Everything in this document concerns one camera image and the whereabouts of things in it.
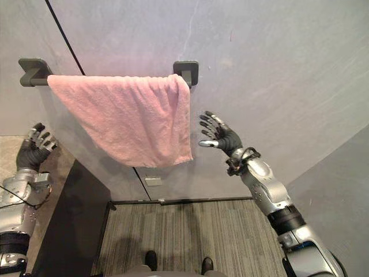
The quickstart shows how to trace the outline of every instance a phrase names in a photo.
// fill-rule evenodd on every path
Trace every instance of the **foot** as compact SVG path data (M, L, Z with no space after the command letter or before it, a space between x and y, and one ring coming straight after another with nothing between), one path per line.
M155 251L150 250L146 253L145 264L151 269L151 271L157 270L157 259Z
M214 264L211 258L206 257L203 261L202 261L202 265L201 265L201 275L204 275L206 272L208 272L209 270L214 270Z

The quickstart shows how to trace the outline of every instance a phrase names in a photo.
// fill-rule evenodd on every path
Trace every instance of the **towel bar bracket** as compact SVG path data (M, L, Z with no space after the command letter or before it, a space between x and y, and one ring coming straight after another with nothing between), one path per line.
M44 60L21 58L18 63L25 72L20 80L23 87L47 85L47 76L52 72Z
M173 64L173 73L182 76L187 85L189 85L189 87L191 88L191 86L197 85L198 82L198 62L175 62Z
M48 85L47 76L52 72L47 63L42 59L21 58L18 61L25 74L21 77L20 83L23 87L35 87L37 85ZM198 82L198 62L182 61L173 64L173 72L182 76L187 85L191 88Z

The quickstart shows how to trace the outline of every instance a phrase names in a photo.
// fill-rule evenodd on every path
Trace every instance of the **baseboard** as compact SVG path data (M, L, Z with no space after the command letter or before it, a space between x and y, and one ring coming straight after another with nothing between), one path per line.
M112 201L113 205L127 204L160 204L160 205L177 205L203 202L218 202L218 201L237 201L237 200L252 200L251 196L246 197L223 197L223 198L200 198L200 199L174 199L174 200L134 200L134 201Z

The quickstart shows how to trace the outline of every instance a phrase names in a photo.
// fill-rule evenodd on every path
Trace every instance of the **seam in wall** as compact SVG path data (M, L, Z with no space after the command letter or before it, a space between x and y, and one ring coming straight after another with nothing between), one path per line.
M60 33L61 33L61 35L63 36L63 39L64 39L65 43L67 44L68 49L69 49L69 51L70 51L71 55L72 55L72 56L73 56L73 58L74 58L74 61L76 62L76 64L77 64L78 68L80 69L81 74L82 74L82 75L84 75L84 76L86 76L86 74L85 74L85 72L84 72L84 70L83 70L83 68L82 68L82 66L81 66L81 64L80 64L80 62L79 62L79 60L77 59L76 54L74 53L74 51L73 51L73 49L72 49L72 47L71 47L71 45L70 45L70 43L69 43L69 41L68 41L67 36L65 35L65 33L64 33L64 31L63 31L62 26L60 25L60 22L59 22L59 20L58 20L58 18L57 18L57 15L55 14L55 12L54 12L54 10L53 10L53 8L52 8L52 6L51 6L51 4L50 4L49 0L45 0L45 3L46 3L46 5L47 5L47 7L48 7L48 9L49 9L49 11L50 11L50 13L51 13L51 15L52 15L52 17L53 17L54 21L55 21L55 23L57 24L58 29L59 29L59 31L60 31ZM132 167L132 168L133 168L134 172L136 173L136 175L137 175L138 179L140 180L140 183L141 183L141 185L142 185L143 189L145 190L146 194L148 195L148 197L149 197L149 199L150 199L150 201L151 201L151 197L150 197L150 195L149 195L148 191L146 190L145 185L144 185L144 183L142 182L140 175L138 175L138 172L137 172L136 168L134 168L134 167Z
M70 43L69 43L69 41L68 41L67 36L65 35L65 33L64 33L64 31L63 31L62 26L60 25L60 22L59 22L59 20L58 20L58 18L57 18L57 16L56 16L56 14L55 14L54 10L52 9L52 6L51 6L51 4L50 4L49 0L45 0L45 3L46 3L46 5L47 5L47 7L48 7L48 9L49 9L49 11L50 11L50 13L51 13L52 17L54 18L54 21L55 21L55 23L57 24L58 29L59 29L60 33L62 34L63 39L64 39L65 43L67 44L68 49L69 49L69 51L70 51L71 55L73 56L73 58L74 58L74 60L75 60L75 62L76 62L76 64L77 64L78 68L80 69L80 71L81 71L82 75L86 75L86 74L85 74L85 72L84 72L84 70L83 70L83 68L82 68L82 66L81 66L81 64L80 64L80 62L79 62L79 60L77 59L76 54L74 53L74 51L73 51L73 49L72 49L72 47L71 47L71 45L70 45Z

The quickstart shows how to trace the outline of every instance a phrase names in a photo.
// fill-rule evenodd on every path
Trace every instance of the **pink towel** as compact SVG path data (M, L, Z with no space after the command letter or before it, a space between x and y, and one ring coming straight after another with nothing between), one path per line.
M47 82L94 142L115 160L137 167L192 160L190 90L177 74L50 75Z

